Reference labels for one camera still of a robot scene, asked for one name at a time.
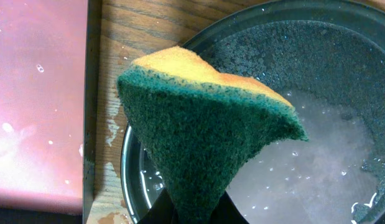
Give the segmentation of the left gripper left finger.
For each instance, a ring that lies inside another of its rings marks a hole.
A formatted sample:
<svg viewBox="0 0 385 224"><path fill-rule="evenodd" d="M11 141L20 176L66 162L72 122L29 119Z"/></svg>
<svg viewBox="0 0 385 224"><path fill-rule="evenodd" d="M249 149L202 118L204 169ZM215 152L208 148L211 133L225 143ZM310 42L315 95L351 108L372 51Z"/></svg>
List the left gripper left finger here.
<svg viewBox="0 0 385 224"><path fill-rule="evenodd" d="M137 224L177 224L176 211L166 188Z"/></svg>

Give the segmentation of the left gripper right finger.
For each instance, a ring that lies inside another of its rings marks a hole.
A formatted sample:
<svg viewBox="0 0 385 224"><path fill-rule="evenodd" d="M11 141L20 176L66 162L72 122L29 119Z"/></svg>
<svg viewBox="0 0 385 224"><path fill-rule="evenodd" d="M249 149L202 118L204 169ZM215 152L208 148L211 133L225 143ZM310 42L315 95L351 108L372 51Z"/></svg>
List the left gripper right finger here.
<svg viewBox="0 0 385 224"><path fill-rule="evenodd" d="M210 224L249 224L225 192L211 214Z"/></svg>

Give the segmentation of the green yellow sponge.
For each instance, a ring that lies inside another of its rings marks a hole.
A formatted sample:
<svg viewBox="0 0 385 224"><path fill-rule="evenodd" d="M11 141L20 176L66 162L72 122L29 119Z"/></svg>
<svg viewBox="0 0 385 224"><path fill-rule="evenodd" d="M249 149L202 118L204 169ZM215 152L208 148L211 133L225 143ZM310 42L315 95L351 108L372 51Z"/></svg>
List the green yellow sponge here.
<svg viewBox="0 0 385 224"><path fill-rule="evenodd" d="M255 78L218 72L179 46L133 60L117 89L177 223L210 223L233 177L264 146L307 139L278 93Z"/></svg>

